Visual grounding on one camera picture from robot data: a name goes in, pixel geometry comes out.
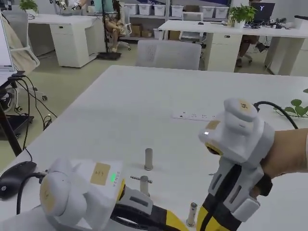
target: computer mouse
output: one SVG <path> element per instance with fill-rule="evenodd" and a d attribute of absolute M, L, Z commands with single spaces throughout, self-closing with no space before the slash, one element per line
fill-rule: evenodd
<path fill-rule="evenodd" d="M 33 173 L 36 166 L 32 161 L 24 161 L 6 170 L 0 177 L 0 198 L 5 200 L 16 195 L 24 178 Z"/>

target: electrical outlet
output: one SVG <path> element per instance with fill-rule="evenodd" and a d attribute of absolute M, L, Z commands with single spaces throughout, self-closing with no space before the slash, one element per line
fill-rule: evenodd
<path fill-rule="evenodd" d="M 207 115 L 202 113 L 194 113 L 194 112 L 187 112 L 182 111 L 179 113 L 173 113 L 172 118 L 174 119 L 188 119 L 188 120 L 197 120 L 197 121 L 211 121 L 215 119 L 215 115 Z"/>

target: white table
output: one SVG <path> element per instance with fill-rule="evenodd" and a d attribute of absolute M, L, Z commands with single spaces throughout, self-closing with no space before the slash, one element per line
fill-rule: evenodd
<path fill-rule="evenodd" d="M 304 43 L 308 38 L 308 31 L 267 27 L 260 29 L 234 28 L 219 23 L 203 22 L 203 25 L 198 25 L 198 23 L 168 20 L 159 27 L 161 30 L 160 39 L 163 39 L 164 31 L 169 30 L 206 32 L 205 69 L 209 71 L 234 71 L 242 35 L 274 37 L 265 59 L 265 66 L 276 75 L 290 75 L 300 51 L 308 47 Z M 301 54 L 301 59 L 307 59 L 308 52 L 304 53 L 304 56 Z"/>
<path fill-rule="evenodd" d="M 82 67 L 95 59 L 98 52 L 105 51 L 101 17 L 39 14 L 29 23 L 50 26 L 60 66 Z M 39 33 L 37 30 L 30 34 L 30 40 L 36 39 Z"/>
<path fill-rule="evenodd" d="M 41 170 L 59 156 L 123 160 L 127 185 L 138 189 L 139 182 L 129 177 L 148 175 L 153 180 L 149 192 L 154 203 L 184 221 L 190 202 L 201 205 L 204 201 L 212 179 L 208 174 L 217 170 L 218 157 L 198 139 L 207 122 L 173 119 L 172 112 L 215 115 L 223 110 L 228 97 L 289 105 L 292 99 L 304 98 L 302 89 L 307 85 L 304 77 L 111 66 L 28 150 Z M 262 106 L 260 113 L 276 130 L 292 128 L 270 107 Z M 296 123 L 308 126 L 307 120 Z M 146 148 L 154 151 L 154 168 L 149 172 L 143 169 Z M 26 152 L 10 165 L 24 160 L 29 160 Z M 261 208 L 240 231 L 306 227 L 308 175 L 286 175 L 273 183 L 270 195 L 260 198 Z M 38 205 L 38 196 L 38 181 L 30 180 L 21 210 Z M 0 202 L 0 221 L 14 216 L 15 208 L 16 198 Z"/>

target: green led light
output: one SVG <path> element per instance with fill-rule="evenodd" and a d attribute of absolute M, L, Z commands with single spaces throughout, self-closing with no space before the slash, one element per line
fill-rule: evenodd
<path fill-rule="evenodd" d="M 116 179 L 116 173 L 114 173 L 114 174 L 111 175 L 111 182 L 114 182 L 115 179 Z"/>

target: black tripod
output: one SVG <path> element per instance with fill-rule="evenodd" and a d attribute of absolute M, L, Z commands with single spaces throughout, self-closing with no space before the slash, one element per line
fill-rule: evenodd
<path fill-rule="evenodd" d="M 121 57 L 121 53 L 109 52 L 108 39 L 107 39 L 107 28 L 106 28 L 106 11 L 105 11 L 105 0 L 102 0 L 102 13 L 103 13 L 103 26 L 104 26 L 104 39 L 106 52 L 100 52 L 96 57 L 102 60 L 118 60 Z"/>

